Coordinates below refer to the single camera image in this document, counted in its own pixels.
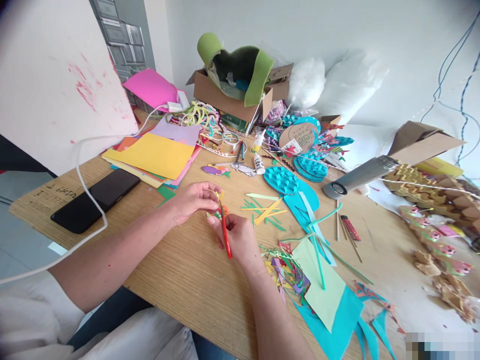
person's right hand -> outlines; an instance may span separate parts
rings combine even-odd
[[[216,216],[210,216],[207,221],[218,235],[219,243],[225,246],[222,222]],[[264,270],[265,264],[260,255],[252,222],[231,213],[225,217],[225,224],[232,257],[236,259],[243,271],[247,273]]]

white glue bottle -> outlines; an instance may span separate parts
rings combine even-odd
[[[262,161],[260,155],[255,154],[255,157],[253,158],[253,163],[255,164],[255,170],[258,175],[265,174],[264,162]]]
[[[253,142],[253,145],[251,146],[251,149],[250,149],[250,152],[252,154],[256,154],[256,153],[259,152],[260,147],[262,146],[262,144],[264,142],[266,131],[267,131],[267,128],[265,128],[265,130],[263,130],[262,133],[256,137],[256,139]]]

black phone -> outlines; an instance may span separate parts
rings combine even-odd
[[[101,209],[107,212],[139,182],[137,176],[116,169],[88,190]],[[83,192],[57,210],[50,219],[74,234],[81,234],[101,217],[102,214],[93,201]]]

sleeve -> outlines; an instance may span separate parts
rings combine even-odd
[[[46,348],[64,348],[62,353],[71,354],[73,348],[62,345],[84,316],[57,280],[42,271],[0,289],[0,348],[7,357]]]

silver thermos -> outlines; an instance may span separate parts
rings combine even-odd
[[[340,199],[349,192],[376,180],[391,171],[400,163],[387,155],[374,157],[366,163],[346,173],[341,178],[328,183],[322,190],[331,199]]]

